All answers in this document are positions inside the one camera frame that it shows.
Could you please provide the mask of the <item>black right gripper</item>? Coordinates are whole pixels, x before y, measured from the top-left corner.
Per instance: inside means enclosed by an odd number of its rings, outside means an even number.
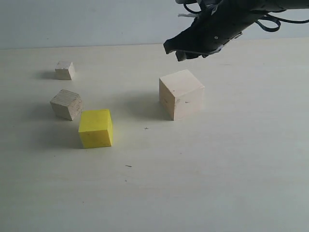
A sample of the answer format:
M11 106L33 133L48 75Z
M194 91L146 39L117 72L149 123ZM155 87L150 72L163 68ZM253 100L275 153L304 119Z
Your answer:
M200 7L192 25L163 43L166 54L176 52L178 62L196 59L202 52L218 52L252 24L268 30L261 20L270 12L286 11L285 0L192 0Z

